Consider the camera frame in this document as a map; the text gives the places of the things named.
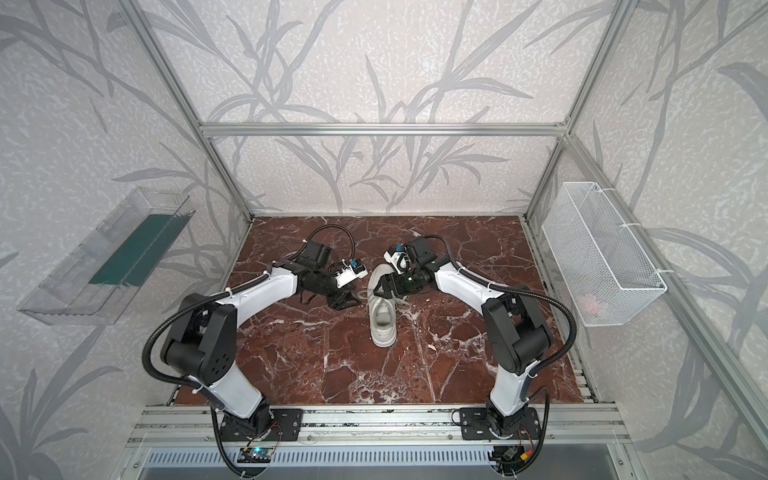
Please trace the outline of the white sneaker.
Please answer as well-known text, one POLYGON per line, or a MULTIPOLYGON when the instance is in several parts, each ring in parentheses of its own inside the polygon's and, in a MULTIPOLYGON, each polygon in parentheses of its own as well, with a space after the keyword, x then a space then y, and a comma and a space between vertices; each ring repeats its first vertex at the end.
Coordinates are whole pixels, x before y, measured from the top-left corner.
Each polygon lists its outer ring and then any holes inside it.
POLYGON ((366 289, 371 338, 376 346, 382 348, 390 347, 396 341, 397 311, 393 299, 376 296, 374 289, 384 275, 393 272, 394 269, 388 264, 378 265, 371 273, 366 289))

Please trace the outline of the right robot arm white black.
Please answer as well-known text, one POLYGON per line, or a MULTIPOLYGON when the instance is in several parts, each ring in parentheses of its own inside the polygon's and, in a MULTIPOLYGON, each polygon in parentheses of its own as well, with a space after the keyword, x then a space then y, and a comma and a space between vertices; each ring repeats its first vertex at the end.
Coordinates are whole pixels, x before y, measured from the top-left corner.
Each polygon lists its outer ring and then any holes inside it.
POLYGON ((450 249, 444 256, 438 255, 430 246, 431 239, 447 242, 432 234, 389 247, 384 259, 394 271, 377 282, 373 294, 382 299, 402 299, 430 287, 481 314, 498 367, 478 431, 464 437, 511 438, 535 413, 528 395, 533 379, 573 347, 578 331, 575 316, 562 302, 526 286, 511 287, 472 272, 450 249), (554 336, 540 308, 542 302, 559 310, 569 325, 567 339, 554 353, 549 352, 554 336))

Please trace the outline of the white shoelace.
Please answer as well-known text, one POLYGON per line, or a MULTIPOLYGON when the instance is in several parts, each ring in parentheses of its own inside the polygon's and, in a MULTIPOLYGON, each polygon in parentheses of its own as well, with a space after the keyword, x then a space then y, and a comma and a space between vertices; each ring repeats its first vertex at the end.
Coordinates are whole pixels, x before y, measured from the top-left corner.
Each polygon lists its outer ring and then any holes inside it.
POLYGON ((361 291, 359 297, 366 303, 369 315, 373 319, 380 316, 386 318, 395 317, 398 313, 410 313, 413 308, 413 305, 406 299, 384 298, 376 295, 374 288, 371 286, 361 291))

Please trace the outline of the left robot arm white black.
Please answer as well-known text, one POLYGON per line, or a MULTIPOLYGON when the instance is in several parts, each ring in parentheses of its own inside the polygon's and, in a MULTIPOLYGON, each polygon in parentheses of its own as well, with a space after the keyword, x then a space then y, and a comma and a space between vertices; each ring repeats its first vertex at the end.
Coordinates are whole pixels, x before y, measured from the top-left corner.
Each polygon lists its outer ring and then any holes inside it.
POLYGON ((308 235, 298 251, 273 262, 260 276, 219 293, 185 297, 143 346, 142 366, 150 377, 205 397, 218 453, 239 479, 256 479, 265 470, 235 463, 224 445, 223 427, 232 426, 249 440, 262 440, 280 425, 268 398, 239 368, 240 328, 261 311, 304 293, 323 297, 336 312, 362 307, 354 283, 367 271, 352 232, 344 226, 338 229, 352 248, 339 268, 327 265, 331 248, 308 235))

